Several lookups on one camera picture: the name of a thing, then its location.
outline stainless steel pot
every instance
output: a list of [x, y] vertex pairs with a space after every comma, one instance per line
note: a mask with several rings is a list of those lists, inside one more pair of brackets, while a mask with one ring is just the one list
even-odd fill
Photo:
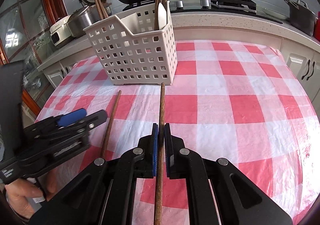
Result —
[[67, 27], [73, 37], [78, 38], [85, 35], [84, 28], [99, 21], [96, 6], [85, 6], [76, 10], [69, 18]]
[[309, 10], [308, 5], [301, 0], [297, 2], [290, 0], [284, 1], [290, 7], [290, 24], [307, 35], [312, 36], [316, 24], [316, 15]]

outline table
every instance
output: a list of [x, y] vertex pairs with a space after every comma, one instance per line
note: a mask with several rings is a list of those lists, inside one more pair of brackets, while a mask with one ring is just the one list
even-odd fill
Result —
[[[230, 41], [178, 41], [178, 66], [166, 86], [165, 122], [203, 158], [229, 159], [297, 224], [320, 193], [320, 125], [310, 100], [278, 50]], [[85, 108], [110, 115], [122, 90], [107, 160], [136, 147], [158, 122], [160, 86], [114, 86], [96, 56], [78, 62], [37, 120]], [[59, 167], [60, 187], [100, 152], [106, 124], [91, 147]], [[155, 179], [138, 179], [132, 224], [152, 224]], [[163, 224], [188, 224], [184, 180], [163, 183]]]

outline utensil holder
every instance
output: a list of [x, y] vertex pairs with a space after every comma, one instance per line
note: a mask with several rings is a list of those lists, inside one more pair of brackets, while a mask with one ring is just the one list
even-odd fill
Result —
[[[172, 84], [177, 53], [169, 1], [167, 8], [167, 24], [162, 30], [153, 30], [155, 4], [120, 12], [84, 29], [113, 84]], [[141, 33], [133, 34], [121, 21], [133, 13]]]

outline speckled countertop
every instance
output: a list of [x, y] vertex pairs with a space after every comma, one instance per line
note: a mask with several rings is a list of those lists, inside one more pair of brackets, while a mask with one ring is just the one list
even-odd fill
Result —
[[320, 52], [320, 42], [284, 22], [279, 24], [254, 16], [225, 12], [181, 12], [171, 14], [173, 28], [239, 28], [283, 37]]
[[[279, 24], [253, 16], [225, 12], [181, 12], [171, 14], [171, 18], [173, 28], [208, 27], [252, 30], [283, 37], [320, 52], [319, 41], [314, 37], [304, 34], [287, 22]], [[82, 36], [57, 50], [37, 69], [38, 71], [42, 71], [54, 63], [89, 47], [91, 47], [91, 44], [87, 36]]]

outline pot lid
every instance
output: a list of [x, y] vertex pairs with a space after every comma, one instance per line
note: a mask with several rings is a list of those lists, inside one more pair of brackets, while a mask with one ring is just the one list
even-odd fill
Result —
[[95, 5], [92, 5], [92, 6], [86, 5], [86, 6], [82, 7], [82, 8], [80, 8], [80, 9], [77, 9], [72, 13], [72, 15], [70, 16], [68, 22], [71, 22], [75, 18], [81, 17], [84, 14], [92, 13], [93, 10], [96, 10], [96, 6]]

